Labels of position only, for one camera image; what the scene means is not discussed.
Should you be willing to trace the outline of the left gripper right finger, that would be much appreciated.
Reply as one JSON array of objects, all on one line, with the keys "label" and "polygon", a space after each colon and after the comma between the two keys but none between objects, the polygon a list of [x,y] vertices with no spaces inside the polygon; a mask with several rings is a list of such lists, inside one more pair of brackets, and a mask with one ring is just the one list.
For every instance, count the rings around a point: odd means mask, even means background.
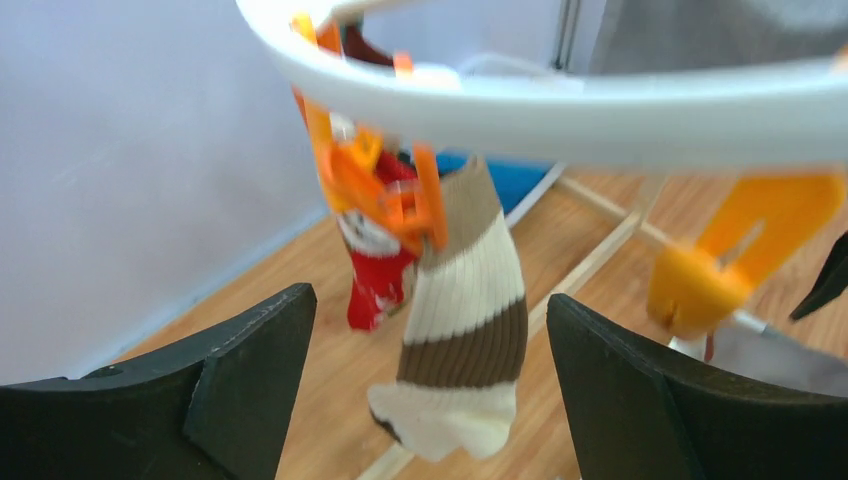
[{"label": "left gripper right finger", "polygon": [[585,479],[843,479],[847,402],[707,365],[565,294],[547,330]]}]

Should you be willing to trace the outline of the red patterned sock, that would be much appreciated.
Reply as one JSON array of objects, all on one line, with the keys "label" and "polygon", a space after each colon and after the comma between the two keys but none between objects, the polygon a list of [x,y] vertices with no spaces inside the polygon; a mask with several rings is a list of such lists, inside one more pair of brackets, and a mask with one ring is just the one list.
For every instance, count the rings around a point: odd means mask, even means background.
[{"label": "red patterned sock", "polygon": [[404,305],[416,257],[356,210],[336,220],[353,268],[347,321],[353,330],[373,331]]}]

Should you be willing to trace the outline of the round white clip hanger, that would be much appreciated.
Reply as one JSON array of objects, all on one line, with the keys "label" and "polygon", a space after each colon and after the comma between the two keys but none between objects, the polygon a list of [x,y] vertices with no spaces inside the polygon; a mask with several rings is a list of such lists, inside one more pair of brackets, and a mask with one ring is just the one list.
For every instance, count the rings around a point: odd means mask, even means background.
[{"label": "round white clip hanger", "polygon": [[446,147],[660,169],[811,170],[847,160],[847,77],[818,60],[769,67],[426,84],[321,50],[291,28],[324,24],[339,1],[242,1],[282,75],[319,105]]}]

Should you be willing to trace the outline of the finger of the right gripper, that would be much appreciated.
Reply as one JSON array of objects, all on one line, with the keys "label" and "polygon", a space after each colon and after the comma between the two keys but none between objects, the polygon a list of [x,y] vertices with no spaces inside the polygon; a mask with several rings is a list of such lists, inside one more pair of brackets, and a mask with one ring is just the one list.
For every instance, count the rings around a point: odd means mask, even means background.
[{"label": "finger of the right gripper", "polygon": [[838,298],[847,288],[847,232],[834,243],[810,292],[790,313],[799,321]]}]

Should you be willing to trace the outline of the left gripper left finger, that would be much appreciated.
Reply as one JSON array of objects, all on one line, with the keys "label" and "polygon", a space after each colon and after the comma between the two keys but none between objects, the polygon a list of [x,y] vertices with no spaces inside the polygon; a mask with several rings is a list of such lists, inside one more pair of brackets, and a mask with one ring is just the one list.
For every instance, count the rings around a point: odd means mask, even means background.
[{"label": "left gripper left finger", "polygon": [[316,316],[307,283],[132,359],[1,390],[5,479],[272,479]]}]

